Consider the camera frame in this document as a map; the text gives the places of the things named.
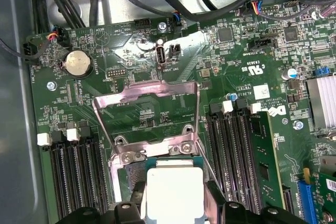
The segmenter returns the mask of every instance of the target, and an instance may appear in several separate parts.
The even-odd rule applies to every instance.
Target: capacitor
[[[227,93],[225,96],[228,101],[236,101],[238,99],[238,95],[236,93]]]
[[[93,70],[91,57],[81,50],[68,53],[62,66],[70,75],[78,79],[87,77]]]
[[[281,74],[281,77],[284,79],[284,80],[289,80],[289,79],[294,79],[296,78],[298,75],[298,72],[296,71],[295,68],[288,68],[288,69],[285,69],[282,74]]]
[[[320,17],[327,18],[335,11],[336,11],[336,3],[333,3],[320,12]]]

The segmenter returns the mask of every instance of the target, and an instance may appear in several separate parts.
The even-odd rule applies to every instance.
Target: black connector
[[[70,36],[69,36],[68,31],[65,28],[60,27],[58,25],[54,25],[52,30],[58,35],[58,37],[56,38],[57,43],[60,44],[65,49],[70,51],[72,49],[72,44],[70,41]]]
[[[249,51],[264,49],[267,47],[277,48],[278,47],[277,40],[272,38],[262,38],[262,39],[255,39],[247,44],[247,48]]]

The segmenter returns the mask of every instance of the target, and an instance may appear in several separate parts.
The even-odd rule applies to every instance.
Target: ram slot
[[[91,143],[87,145],[87,153],[90,162],[90,170],[92,172],[92,181],[94,182],[96,208],[105,213],[108,210],[108,196],[106,189],[106,181],[103,173],[102,159],[98,143]]]
[[[109,200],[108,200],[108,193],[107,193],[107,184],[106,184],[106,178],[104,175],[104,166],[103,166],[103,160],[102,160],[102,155],[101,155],[101,148],[99,146],[99,143],[94,143],[92,145],[92,148],[95,153],[95,158],[96,158],[96,163],[97,163],[97,173],[96,173],[96,178],[97,178],[97,187],[98,187],[98,197],[101,201],[101,209],[100,212],[101,214],[104,214],[105,212],[108,211],[109,209]]]
[[[225,145],[225,150],[228,151],[229,154],[229,160],[231,161],[231,167],[232,167],[232,188],[233,191],[235,192],[233,194],[234,196],[234,201],[240,201],[243,204],[245,204],[245,199],[242,198],[241,191],[239,189],[239,169],[236,164],[236,156],[235,156],[235,136],[232,132],[232,125],[230,123],[230,119],[222,119],[221,121],[221,129],[223,131],[223,140],[224,140],[224,145]]]
[[[90,162],[87,156],[87,148],[86,144],[82,144],[79,146],[79,156],[78,156],[78,165],[81,178],[82,185],[82,200],[83,205],[86,207],[95,207],[95,192],[92,183]]]
[[[216,131],[216,122],[213,121],[211,118],[208,119],[207,122],[207,129],[208,129],[208,137],[210,140],[210,146],[211,146],[211,152],[212,152],[212,158],[214,161],[214,172],[217,177],[217,180],[219,184],[222,187],[222,190],[224,191],[225,184],[223,180],[223,174],[221,172],[221,162],[219,157],[219,148],[218,148],[218,134]]]
[[[76,169],[75,154],[72,146],[65,149],[65,167],[67,171],[67,185],[72,210],[76,210],[82,206],[79,177]]]
[[[50,152],[51,167],[54,179],[54,188],[56,195],[56,204],[59,219],[64,218],[69,214],[67,195],[66,195],[66,184],[63,173],[63,167],[60,157],[60,150],[57,148]]]
[[[261,211],[261,199],[246,117],[240,116],[237,120],[237,125],[239,127],[240,145],[244,157],[244,171],[247,177],[247,187],[251,205],[250,210],[259,214]]]

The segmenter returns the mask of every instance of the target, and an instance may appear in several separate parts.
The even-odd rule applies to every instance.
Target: screw
[[[232,208],[238,208],[238,207],[239,207],[239,204],[237,204],[237,203],[235,203],[235,202],[231,202],[231,203],[229,204],[229,206],[232,207]]]
[[[130,207],[131,207],[130,204],[124,204],[124,205],[121,206],[121,208],[123,208],[123,209],[128,209],[128,208],[130,208]]]
[[[274,208],[268,208],[267,211],[272,215],[277,215],[279,213],[278,210]]]
[[[131,154],[129,154],[129,153],[124,153],[124,154],[122,154],[122,156],[121,156],[121,160],[122,160],[124,163],[130,163],[130,162],[132,162],[132,156],[131,156]]]
[[[190,144],[183,144],[182,145],[182,151],[185,153],[190,153],[191,152],[191,145]]]
[[[48,81],[47,89],[50,91],[55,91],[57,89],[57,84],[54,81]]]
[[[297,131],[302,130],[303,129],[303,123],[300,120],[295,120],[293,122],[293,128],[294,128],[294,130],[297,130]]]
[[[166,22],[160,22],[158,25],[158,30],[161,32],[167,31],[167,23]]]

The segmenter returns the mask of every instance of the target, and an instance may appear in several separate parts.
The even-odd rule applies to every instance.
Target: wire bundle
[[[251,5],[256,15],[259,15],[261,12],[261,5],[263,4],[262,0],[251,1]]]

